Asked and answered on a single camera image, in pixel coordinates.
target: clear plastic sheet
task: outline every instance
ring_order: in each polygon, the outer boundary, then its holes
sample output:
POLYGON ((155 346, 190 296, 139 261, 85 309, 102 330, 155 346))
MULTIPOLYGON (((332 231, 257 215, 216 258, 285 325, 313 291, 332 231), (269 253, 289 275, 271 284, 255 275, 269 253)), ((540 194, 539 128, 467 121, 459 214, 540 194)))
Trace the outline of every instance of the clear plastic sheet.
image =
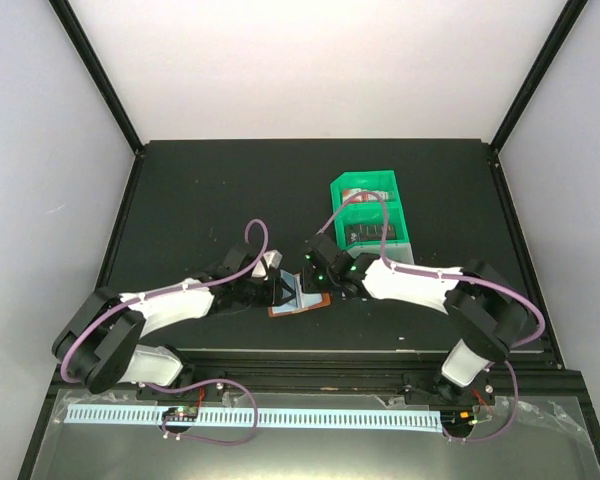
MULTIPOLYGON (((262 407, 428 409, 407 406, 400 396, 325 393, 257 394, 262 407)), ((417 432, 263 429, 240 447, 164 440, 147 426, 63 423, 73 403, 155 405, 133 392, 89 395, 63 391, 51 415, 32 480, 93 478, 232 478, 236 480, 356 478, 543 478, 600 479, 595 453, 576 398, 523 397, 510 431, 492 442, 448 443, 442 435, 417 432)), ((227 392, 223 404, 248 407, 243 395, 227 392)), ((488 435, 510 415, 512 400, 497 398, 491 421, 472 436, 488 435)), ((484 407, 478 418, 491 415, 484 407)), ((198 427, 197 433, 234 439, 241 429, 198 427)))
MULTIPOLYGON (((492 407, 495 417, 509 418, 513 398, 496 397, 496 404, 492 407)), ((574 420, 554 400, 542 397, 533 398, 533 403, 520 400, 518 402, 518 413, 516 423, 529 425, 531 427, 547 428, 562 435, 568 435, 580 444, 593 450, 593 443, 589 433, 583 425, 574 420)))
POLYGON ((100 395, 94 395, 87 390, 60 390, 53 406, 49 423, 44 433, 44 439, 31 479, 49 478, 55 451, 58 449, 61 433, 65 427, 64 419, 67 416, 67 408, 73 404, 91 405, 155 405, 156 402, 140 401, 136 399, 136 392, 130 390, 110 390, 100 395))

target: white wall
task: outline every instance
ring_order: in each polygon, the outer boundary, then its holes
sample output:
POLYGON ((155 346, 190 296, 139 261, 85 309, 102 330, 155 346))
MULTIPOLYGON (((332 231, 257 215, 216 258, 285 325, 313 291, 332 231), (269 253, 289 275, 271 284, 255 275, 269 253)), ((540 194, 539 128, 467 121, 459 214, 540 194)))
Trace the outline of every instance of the white wall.
POLYGON ((565 0, 72 0, 143 141, 490 141, 565 0))
POLYGON ((502 154, 568 366, 600 417, 600 0, 589 2, 502 154))
POLYGON ((47 2, 0 2, 0 480, 93 289, 132 154, 47 2))

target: small box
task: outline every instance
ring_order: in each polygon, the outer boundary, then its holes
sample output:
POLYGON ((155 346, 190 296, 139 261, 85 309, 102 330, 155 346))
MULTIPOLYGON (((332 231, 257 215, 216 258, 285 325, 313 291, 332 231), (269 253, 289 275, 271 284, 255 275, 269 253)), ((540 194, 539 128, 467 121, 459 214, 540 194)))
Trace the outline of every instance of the small box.
MULTIPOLYGON (((387 240, 387 257, 401 263, 413 264, 413 252, 409 241, 407 224, 404 219, 400 193, 393 170, 371 172, 346 172, 331 183, 331 202, 336 211, 343 203, 343 192, 361 188, 363 190, 386 192, 389 198, 386 202, 389 212, 389 224, 393 227, 394 240, 387 240)), ((336 243, 338 247, 347 250, 350 255, 357 257, 360 253, 380 253, 380 241, 351 241, 346 232, 352 228, 346 227, 369 225, 376 227, 383 224, 382 205, 377 201, 351 203, 344 208, 334 222, 336 243)))

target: black metal frame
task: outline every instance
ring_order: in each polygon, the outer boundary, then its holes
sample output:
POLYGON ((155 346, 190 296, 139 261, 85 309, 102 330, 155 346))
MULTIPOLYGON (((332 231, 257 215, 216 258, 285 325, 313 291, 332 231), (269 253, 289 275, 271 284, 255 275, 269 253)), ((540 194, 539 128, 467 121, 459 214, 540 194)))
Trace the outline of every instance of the black metal frame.
MULTIPOLYGON (((124 133, 136 159, 124 193, 118 217, 98 276, 97 285, 106 285, 118 250, 119 241, 125 227, 135 188, 144 161, 144 146, 135 132, 111 82, 109 81, 100 61, 85 35, 80 23, 67 0, 49 0, 56 11, 67 34, 82 58, 98 89, 109 106, 113 116, 124 133)), ((551 62, 562 46, 573 27, 576 19, 586 5, 587 0, 568 0, 557 19, 549 37, 536 58, 520 91, 509 108, 506 116, 493 141, 488 148, 489 165, 492 178, 498 192, 502 211, 505 215, 509 232, 514 244, 518 262, 523 274, 525 285, 531 300, 547 315, 547 309, 542 297, 540 286, 534 272, 531 257, 527 249, 520 223, 516 216, 511 195, 502 172, 499 151, 513 131, 533 93, 547 72, 551 62)), ((516 366, 520 394, 539 396, 575 396, 578 398, 582 413, 587 424, 591 439, 594 443, 596 456, 600 464, 600 425, 591 404, 586 385, 579 372, 563 369, 563 359, 551 322, 544 341, 545 353, 535 360, 525 356, 513 358, 516 366)), ((400 386, 402 374, 409 369, 437 369, 440 356, 436 354, 419 355, 416 357, 400 356, 314 356, 294 354, 240 354, 240 353, 209 353, 187 352, 187 359, 201 368, 221 369, 227 376, 241 381, 255 391, 316 391, 324 386, 337 387, 341 391, 363 391, 365 393, 395 393, 400 386)), ((498 392, 511 394, 511 383, 508 372, 496 369, 493 373, 496 380, 494 387, 498 392)), ((40 417, 36 424, 31 443, 27 450, 20 480, 31 477, 36 456, 42 444, 44 432, 49 420, 57 392, 67 385, 56 371, 47 396, 44 400, 40 417)))
POLYGON ((560 47, 562 47, 586 4, 587 0, 568 0, 565 4, 540 53, 536 57, 535 62, 533 62, 531 70, 529 70, 527 77, 522 82, 522 86, 513 100, 511 107, 509 107, 504 120, 502 120, 495 137, 491 141, 491 148, 493 148, 496 154, 502 150, 509 135, 511 135, 518 120, 520 120, 524 109, 544 78, 544 74, 549 70, 553 59, 558 54, 560 47))
POLYGON ((127 112, 125 112, 124 107, 118 98, 118 94, 109 81, 109 77, 104 71, 86 33, 84 33, 84 30, 78 21, 78 17, 76 17, 76 14, 73 12, 69 1, 49 0, 49 3, 55 10, 58 19, 62 23, 62 26, 71 39, 80 58, 82 58, 82 62, 84 63, 84 66, 87 67, 93 82, 98 87, 98 90, 100 90, 102 98, 107 103, 109 110, 111 110, 113 118, 115 118, 120 130, 122 130, 122 133, 127 139, 129 147, 131 147, 131 150, 133 150, 133 153, 136 155, 141 153, 144 150, 144 145, 142 144, 140 137, 138 137, 127 112))

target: black table surface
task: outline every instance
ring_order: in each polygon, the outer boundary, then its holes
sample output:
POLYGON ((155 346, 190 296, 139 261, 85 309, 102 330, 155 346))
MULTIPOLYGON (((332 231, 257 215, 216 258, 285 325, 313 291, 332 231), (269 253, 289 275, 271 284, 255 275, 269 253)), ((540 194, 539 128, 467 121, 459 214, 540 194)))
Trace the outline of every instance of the black table surface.
MULTIPOLYGON (((346 171, 394 170, 417 264, 483 259, 526 294, 486 148, 479 140, 440 139, 150 142, 107 283, 119 292, 177 283, 223 259, 252 218, 268 225, 282 268, 297 272, 302 244, 332 213, 329 184, 346 171)), ((262 238, 257 230, 254 242, 262 238)), ((533 329, 530 320, 526 332, 533 329)), ((280 318, 264 308, 233 310, 181 322, 142 343, 395 353, 444 352, 458 339, 448 317, 431 309, 336 299, 280 318)))

